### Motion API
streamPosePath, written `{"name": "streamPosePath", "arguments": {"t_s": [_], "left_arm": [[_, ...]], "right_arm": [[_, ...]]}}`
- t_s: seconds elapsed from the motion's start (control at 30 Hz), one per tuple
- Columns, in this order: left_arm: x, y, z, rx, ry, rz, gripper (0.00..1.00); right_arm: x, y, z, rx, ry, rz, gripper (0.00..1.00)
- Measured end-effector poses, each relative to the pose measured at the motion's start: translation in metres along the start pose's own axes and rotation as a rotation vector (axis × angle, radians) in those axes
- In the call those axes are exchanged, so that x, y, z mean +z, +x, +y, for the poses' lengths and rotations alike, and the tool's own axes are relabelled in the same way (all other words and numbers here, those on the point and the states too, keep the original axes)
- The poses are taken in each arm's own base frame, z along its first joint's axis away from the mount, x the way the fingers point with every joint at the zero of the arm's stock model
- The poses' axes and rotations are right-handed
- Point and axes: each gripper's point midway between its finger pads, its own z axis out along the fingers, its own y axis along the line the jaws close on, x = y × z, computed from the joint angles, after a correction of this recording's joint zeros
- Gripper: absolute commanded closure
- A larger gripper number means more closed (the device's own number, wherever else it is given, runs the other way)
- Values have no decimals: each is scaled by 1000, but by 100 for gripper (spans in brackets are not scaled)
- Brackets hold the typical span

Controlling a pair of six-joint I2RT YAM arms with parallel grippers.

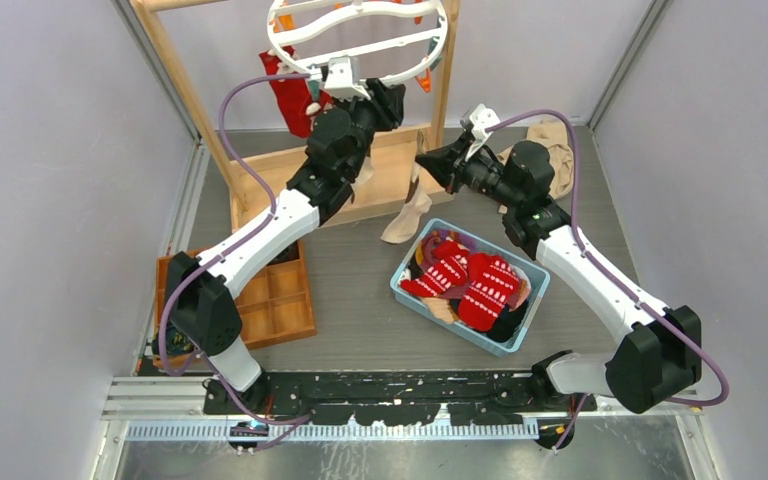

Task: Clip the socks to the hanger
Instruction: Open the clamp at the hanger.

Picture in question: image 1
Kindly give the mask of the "red white patterned sock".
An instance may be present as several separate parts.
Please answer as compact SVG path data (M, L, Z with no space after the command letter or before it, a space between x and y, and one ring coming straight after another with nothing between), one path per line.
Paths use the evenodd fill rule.
M417 279L405 279L400 288L420 298L440 297L453 287L468 283L468 260L470 251L452 240L444 240L432 251L435 263Z

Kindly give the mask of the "beige brown striped sock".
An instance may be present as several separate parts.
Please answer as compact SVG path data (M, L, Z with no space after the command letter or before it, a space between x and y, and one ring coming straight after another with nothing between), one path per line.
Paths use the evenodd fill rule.
M355 180L352 183L352 190L356 192L360 187L362 187L365 183L367 183L372 178L373 175L374 175L374 165L372 161L371 151L368 150L367 154L365 155L360 165L360 169L355 177Z

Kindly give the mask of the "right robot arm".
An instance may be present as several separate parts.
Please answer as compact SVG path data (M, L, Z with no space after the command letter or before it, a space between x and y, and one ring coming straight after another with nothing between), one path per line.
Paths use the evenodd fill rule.
M415 161L450 194L468 187L506 206L502 224L509 240L563 280L616 343L606 354L561 351L535 364L530 392L537 406L556 410L571 394L595 394L644 413L700 381L698 315L647 297L573 226L549 194L555 171L543 145L520 141L500 162L488 147L475 149L465 134Z

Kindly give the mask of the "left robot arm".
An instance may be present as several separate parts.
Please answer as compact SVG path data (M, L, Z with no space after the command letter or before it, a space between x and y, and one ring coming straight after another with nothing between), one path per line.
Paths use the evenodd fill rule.
M167 271L162 324L172 324L206 356L229 385L240 412L258 412L267 398L262 368L241 337L235 301L269 262L338 213L353 196L376 133L404 118L403 85L369 79L366 99L337 100L314 120L305 161L269 206L197 257L176 254Z

